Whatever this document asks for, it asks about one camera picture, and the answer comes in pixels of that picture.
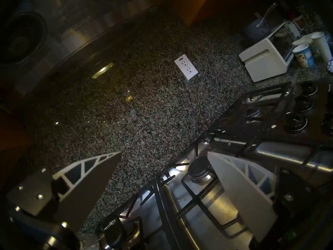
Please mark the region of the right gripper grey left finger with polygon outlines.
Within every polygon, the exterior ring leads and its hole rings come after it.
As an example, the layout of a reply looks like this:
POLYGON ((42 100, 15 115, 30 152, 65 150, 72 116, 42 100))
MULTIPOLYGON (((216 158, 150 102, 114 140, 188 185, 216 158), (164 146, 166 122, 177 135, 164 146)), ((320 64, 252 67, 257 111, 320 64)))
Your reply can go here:
POLYGON ((113 152, 74 162, 55 174, 43 167, 9 191, 7 199, 18 211, 48 223, 65 222, 76 233, 120 160, 121 152, 113 152))

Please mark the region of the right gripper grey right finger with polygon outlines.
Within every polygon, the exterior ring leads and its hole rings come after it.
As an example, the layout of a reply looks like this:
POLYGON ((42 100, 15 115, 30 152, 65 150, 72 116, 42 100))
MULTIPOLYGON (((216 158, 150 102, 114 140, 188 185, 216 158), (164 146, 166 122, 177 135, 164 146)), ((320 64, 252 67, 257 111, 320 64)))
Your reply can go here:
POLYGON ((245 159, 207 157, 256 243, 293 242, 313 225, 313 188, 293 170, 281 167, 276 175, 245 159))

